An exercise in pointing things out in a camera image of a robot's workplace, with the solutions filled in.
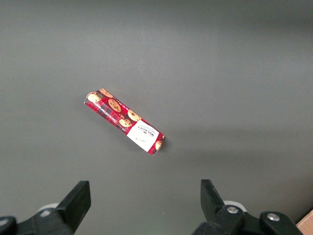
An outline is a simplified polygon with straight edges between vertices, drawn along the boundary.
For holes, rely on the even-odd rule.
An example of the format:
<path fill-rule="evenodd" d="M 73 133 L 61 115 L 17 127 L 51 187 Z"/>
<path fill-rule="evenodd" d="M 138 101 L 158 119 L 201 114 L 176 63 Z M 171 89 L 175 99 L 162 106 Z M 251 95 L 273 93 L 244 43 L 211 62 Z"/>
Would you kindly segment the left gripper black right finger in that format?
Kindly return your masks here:
<path fill-rule="evenodd" d="M 301 235 L 285 214 L 265 211 L 258 218 L 240 207 L 224 203 L 211 180 L 201 180 L 201 208 L 206 222 L 194 235 Z"/>

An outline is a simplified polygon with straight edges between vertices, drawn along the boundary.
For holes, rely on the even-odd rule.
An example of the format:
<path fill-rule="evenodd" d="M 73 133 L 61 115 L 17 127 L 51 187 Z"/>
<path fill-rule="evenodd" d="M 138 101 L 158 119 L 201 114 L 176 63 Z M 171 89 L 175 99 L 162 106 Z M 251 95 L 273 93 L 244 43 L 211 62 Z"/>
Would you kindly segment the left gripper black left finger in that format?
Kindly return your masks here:
<path fill-rule="evenodd" d="M 2 235 L 73 235 L 91 206 L 89 181 L 79 181 L 60 203 L 41 207 L 18 223 L 13 216 L 0 218 Z"/>

